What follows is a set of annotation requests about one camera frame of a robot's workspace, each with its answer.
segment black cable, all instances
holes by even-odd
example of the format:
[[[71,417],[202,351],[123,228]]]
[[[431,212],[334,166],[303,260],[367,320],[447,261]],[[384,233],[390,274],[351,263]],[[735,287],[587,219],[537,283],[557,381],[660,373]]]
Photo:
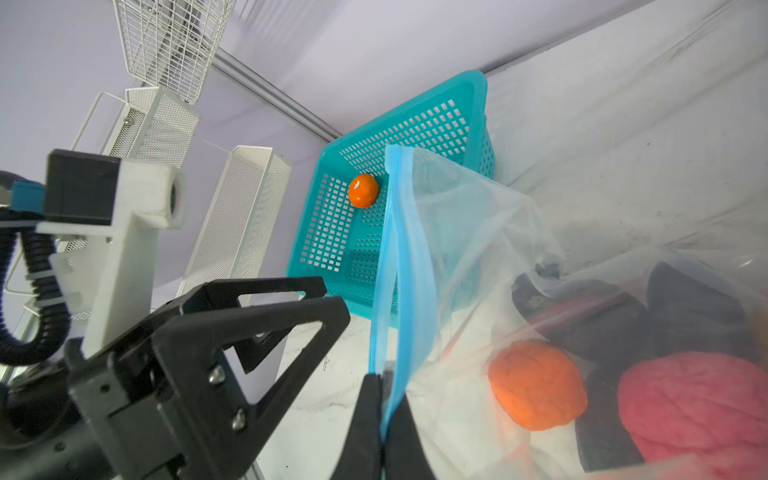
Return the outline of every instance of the black cable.
[[[14,212],[7,208],[0,209],[0,221],[39,219],[34,214]],[[5,281],[16,242],[16,235],[22,238],[22,249],[29,273],[51,271],[48,256],[55,252],[50,235],[36,233],[34,227],[0,228],[0,279]],[[56,278],[50,276],[32,280],[32,287],[37,301],[61,297]],[[0,297],[0,363],[4,365],[31,365],[42,362],[53,355],[67,339],[71,319],[65,303],[43,306],[39,309],[38,331],[28,343],[18,341],[5,328],[2,316],[2,298]]]

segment silver screw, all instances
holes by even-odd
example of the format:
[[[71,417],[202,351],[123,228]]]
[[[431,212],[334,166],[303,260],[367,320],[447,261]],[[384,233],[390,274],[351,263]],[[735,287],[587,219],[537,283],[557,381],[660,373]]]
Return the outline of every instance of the silver screw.
[[[221,365],[216,365],[208,374],[208,383],[213,386],[221,385],[227,379],[227,374]]]
[[[239,432],[245,428],[245,410],[237,409],[235,416],[232,417],[232,430]]]

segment white mesh shelf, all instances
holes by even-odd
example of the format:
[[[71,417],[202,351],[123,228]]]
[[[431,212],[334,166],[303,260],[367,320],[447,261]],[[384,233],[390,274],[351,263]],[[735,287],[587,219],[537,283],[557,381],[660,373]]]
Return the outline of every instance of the white mesh shelf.
[[[200,97],[234,0],[114,0],[128,72],[186,102]]]
[[[272,148],[232,150],[179,295],[211,280],[259,275],[290,172]]]

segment ziplock bag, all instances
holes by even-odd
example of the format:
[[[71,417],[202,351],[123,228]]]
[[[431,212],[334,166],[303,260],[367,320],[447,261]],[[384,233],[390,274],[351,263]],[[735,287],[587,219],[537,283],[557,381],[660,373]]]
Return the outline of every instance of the ziplock bag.
[[[419,149],[386,160],[370,368],[392,375],[382,432],[407,390],[437,478],[768,478],[763,295],[666,249],[562,276],[525,195]],[[574,421],[528,431],[502,406],[491,365],[524,340],[575,365]]]

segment orange in basket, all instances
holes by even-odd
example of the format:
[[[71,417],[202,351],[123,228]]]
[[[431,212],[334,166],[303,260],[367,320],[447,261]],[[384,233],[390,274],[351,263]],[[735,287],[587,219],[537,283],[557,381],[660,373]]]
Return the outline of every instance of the orange in basket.
[[[522,340],[503,349],[488,368],[488,380],[504,411],[534,432],[567,425],[587,408],[578,368],[544,340]]]
[[[355,208],[368,208],[379,196],[379,184],[369,174],[360,174],[349,184],[349,202]]]

